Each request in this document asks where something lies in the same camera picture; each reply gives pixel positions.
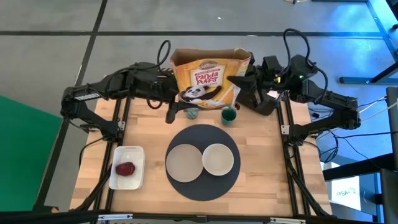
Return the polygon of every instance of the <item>panda illustration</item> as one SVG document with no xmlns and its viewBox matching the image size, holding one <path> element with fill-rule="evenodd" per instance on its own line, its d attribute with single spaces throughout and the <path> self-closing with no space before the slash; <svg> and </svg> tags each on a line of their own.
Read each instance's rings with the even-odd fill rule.
<svg viewBox="0 0 398 224">
<path fill-rule="evenodd" d="M 222 89 L 221 86 L 217 86 L 217 88 L 211 92 L 206 92 L 208 90 L 208 86 L 190 86 L 185 91 L 181 92 L 181 98 L 185 102 L 191 102 L 193 100 L 210 100 L 214 96 L 216 96 Z"/>
</svg>

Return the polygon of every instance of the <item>red fruit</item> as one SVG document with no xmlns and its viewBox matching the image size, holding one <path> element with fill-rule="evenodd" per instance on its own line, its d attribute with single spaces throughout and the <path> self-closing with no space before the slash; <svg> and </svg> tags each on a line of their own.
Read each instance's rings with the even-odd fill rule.
<svg viewBox="0 0 398 224">
<path fill-rule="evenodd" d="M 132 162 L 124 162 L 116 166 L 116 173 L 122 176 L 129 176 L 134 173 L 136 167 Z"/>
</svg>

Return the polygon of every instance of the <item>white rectangular dish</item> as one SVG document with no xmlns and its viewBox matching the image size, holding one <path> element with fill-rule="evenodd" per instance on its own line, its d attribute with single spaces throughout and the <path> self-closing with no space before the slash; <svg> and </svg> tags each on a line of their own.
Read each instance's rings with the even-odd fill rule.
<svg viewBox="0 0 398 224">
<path fill-rule="evenodd" d="M 132 162 L 136 167 L 134 173 L 123 177 L 116 173 L 116 166 L 124 162 Z M 119 146 L 114 150 L 109 187 L 113 190 L 139 189 L 144 182 L 145 153 L 139 146 Z"/>
</svg>

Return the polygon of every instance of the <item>cereal box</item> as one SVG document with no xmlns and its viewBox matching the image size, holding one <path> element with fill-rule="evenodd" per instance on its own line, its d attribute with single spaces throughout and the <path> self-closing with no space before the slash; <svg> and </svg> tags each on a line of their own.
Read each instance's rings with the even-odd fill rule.
<svg viewBox="0 0 398 224">
<path fill-rule="evenodd" d="M 240 91 L 228 76 L 244 76 L 250 53 L 243 49 L 177 49 L 171 64 L 177 79 L 179 100 L 203 109 L 232 105 Z"/>
</svg>

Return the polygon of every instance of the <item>wooden tabletop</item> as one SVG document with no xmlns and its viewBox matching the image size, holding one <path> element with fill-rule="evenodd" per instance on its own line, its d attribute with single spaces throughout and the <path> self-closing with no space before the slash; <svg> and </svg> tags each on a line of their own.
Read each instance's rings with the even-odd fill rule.
<svg viewBox="0 0 398 224">
<path fill-rule="evenodd" d="M 114 106 L 115 101 L 98 100 L 95 113 L 111 120 Z M 242 106 L 232 127 L 221 124 L 221 111 L 200 111 L 194 120 L 187 119 L 181 111 L 172 124 L 165 123 L 166 111 L 167 105 L 152 110 L 145 100 L 131 101 L 123 145 L 144 148 L 144 184 L 139 190 L 115 190 L 111 207 L 113 212 L 292 215 L 276 111 L 270 116 L 263 116 Z M 284 106 L 282 111 L 287 124 Z M 292 102 L 292 111 L 296 124 L 310 122 L 307 105 Z M 223 129 L 234 139 L 241 155 L 241 170 L 232 189 L 208 202 L 197 202 L 180 195 L 165 173 L 165 153 L 170 141 L 182 129 L 194 124 L 210 124 Z M 87 142 L 100 137 L 99 132 L 90 133 Z M 98 183 L 105 147 L 106 142 L 100 141 L 85 149 L 70 208 L 79 206 Z M 306 186 L 323 209 L 331 214 L 317 149 L 305 144 L 300 147 L 300 155 Z M 104 188 L 101 208 L 104 208 L 107 191 L 108 184 Z M 297 186 L 296 195 L 298 210 L 303 213 Z"/>
</svg>

